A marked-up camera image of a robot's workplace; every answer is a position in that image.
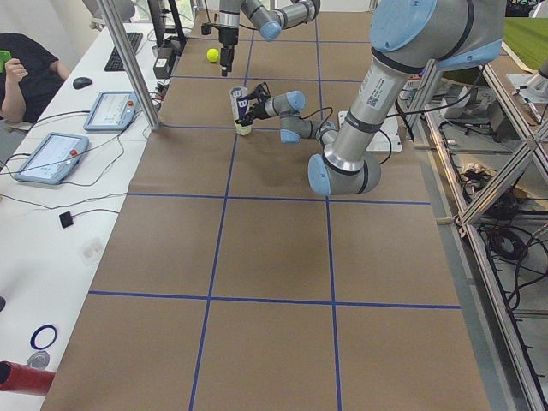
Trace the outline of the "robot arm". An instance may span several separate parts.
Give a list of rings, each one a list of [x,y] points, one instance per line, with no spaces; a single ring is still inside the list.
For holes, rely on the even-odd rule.
[[[362,194],[376,187],[379,161],[366,153],[408,79],[433,60],[441,71],[489,63],[503,42],[504,1],[383,1],[370,28],[372,63],[343,124],[305,121],[301,92],[257,99],[241,125],[274,116],[284,143],[313,138],[323,147],[307,166],[311,189],[319,195]]]
[[[314,20],[320,11],[319,0],[292,1],[289,6],[269,10],[261,1],[234,0],[221,1],[218,19],[210,23],[218,32],[221,76],[227,77],[232,71],[235,46],[239,43],[241,14],[252,23],[260,36],[267,42],[274,41],[283,30],[297,27]]]

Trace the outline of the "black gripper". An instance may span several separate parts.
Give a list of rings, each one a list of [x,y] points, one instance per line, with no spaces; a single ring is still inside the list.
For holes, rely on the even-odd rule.
[[[249,112],[239,119],[239,124],[245,128],[250,127],[255,119],[268,118],[265,103],[270,97],[270,90],[266,83],[258,84],[248,95]]]
[[[227,77],[228,72],[232,71],[235,45],[238,44],[238,28],[237,27],[219,27],[218,28],[219,42],[223,45],[220,51],[220,66],[222,77]]]

